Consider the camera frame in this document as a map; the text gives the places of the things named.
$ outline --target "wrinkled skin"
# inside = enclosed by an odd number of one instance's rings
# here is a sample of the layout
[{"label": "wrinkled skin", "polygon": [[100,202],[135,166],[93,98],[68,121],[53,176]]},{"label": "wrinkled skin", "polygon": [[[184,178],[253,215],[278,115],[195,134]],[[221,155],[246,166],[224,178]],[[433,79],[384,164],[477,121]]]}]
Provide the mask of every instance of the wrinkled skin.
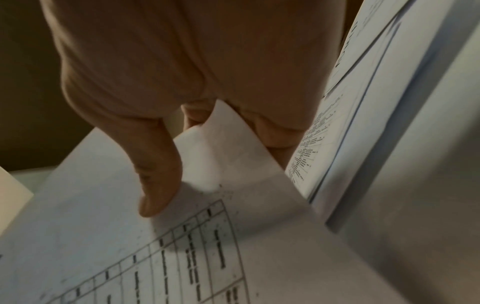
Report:
[{"label": "wrinkled skin", "polygon": [[182,162],[185,128],[228,102],[285,167],[310,126],[343,34],[344,0],[41,0],[69,104],[126,151],[153,216]]}]

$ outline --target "skin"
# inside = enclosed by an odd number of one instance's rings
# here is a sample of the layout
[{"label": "skin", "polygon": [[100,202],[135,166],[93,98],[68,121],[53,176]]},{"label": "skin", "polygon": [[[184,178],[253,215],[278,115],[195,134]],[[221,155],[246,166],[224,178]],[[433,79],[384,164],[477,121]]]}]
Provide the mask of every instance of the skin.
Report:
[{"label": "skin", "polygon": [[311,125],[344,29],[343,0],[41,0],[68,103],[126,151],[141,216],[177,192],[185,128],[229,103],[285,168]]}]

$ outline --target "white paper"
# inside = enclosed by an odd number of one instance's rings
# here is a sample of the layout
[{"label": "white paper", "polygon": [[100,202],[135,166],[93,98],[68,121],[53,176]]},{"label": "white paper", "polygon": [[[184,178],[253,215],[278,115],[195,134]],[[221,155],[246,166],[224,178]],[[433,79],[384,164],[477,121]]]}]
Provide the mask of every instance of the white paper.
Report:
[{"label": "white paper", "polygon": [[431,48],[431,42],[454,2],[436,1],[435,10],[432,10],[432,2],[418,0],[404,16],[395,20],[397,33],[312,201],[314,209],[325,220],[382,135],[409,82],[422,62],[427,60],[428,52],[435,51]]},{"label": "white paper", "polygon": [[390,28],[354,69],[320,102],[315,120],[293,154],[286,173],[308,198],[335,158],[376,68],[394,35]]},{"label": "white paper", "polygon": [[408,1],[364,0],[330,74],[326,92],[339,83]]},{"label": "white paper", "polygon": [[0,238],[0,302],[405,303],[225,103],[175,143],[181,189],[149,220],[125,155],[93,131]]}]

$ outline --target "sheet of paper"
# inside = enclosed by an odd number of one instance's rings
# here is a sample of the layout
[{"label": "sheet of paper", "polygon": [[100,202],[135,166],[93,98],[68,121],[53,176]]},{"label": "sheet of paper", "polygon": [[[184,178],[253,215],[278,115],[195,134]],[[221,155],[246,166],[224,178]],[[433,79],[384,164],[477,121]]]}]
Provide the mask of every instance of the sheet of paper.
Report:
[{"label": "sheet of paper", "polygon": [[368,153],[382,135],[407,86],[430,54],[431,45],[455,0],[418,0],[395,21],[398,28],[382,64],[325,176],[313,207],[325,220],[340,201]]},{"label": "sheet of paper", "polygon": [[293,154],[286,173],[309,198],[330,167],[395,29],[388,28],[354,69],[320,102],[315,120]]},{"label": "sheet of paper", "polygon": [[0,238],[0,302],[405,303],[225,103],[175,143],[181,189],[144,219],[131,165],[93,131]]},{"label": "sheet of paper", "polygon": [[326,85],[329,92],[409,0],[364,0]]}]

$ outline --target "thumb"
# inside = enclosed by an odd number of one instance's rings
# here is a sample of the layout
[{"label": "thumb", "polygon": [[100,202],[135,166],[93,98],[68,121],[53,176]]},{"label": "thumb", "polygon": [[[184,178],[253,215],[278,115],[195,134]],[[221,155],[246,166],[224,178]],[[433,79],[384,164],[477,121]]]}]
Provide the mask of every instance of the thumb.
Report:
[{"label": "thumb", "polygon": [[151,217],[160,213],[178,191],[182,179],[182,161],[163,119],[115,113],[105,107],[112,104],[110,94],[67,68],[62,69],[62,89],[73,109],[115,140],[129,156],[144,192],[139,214]]}]

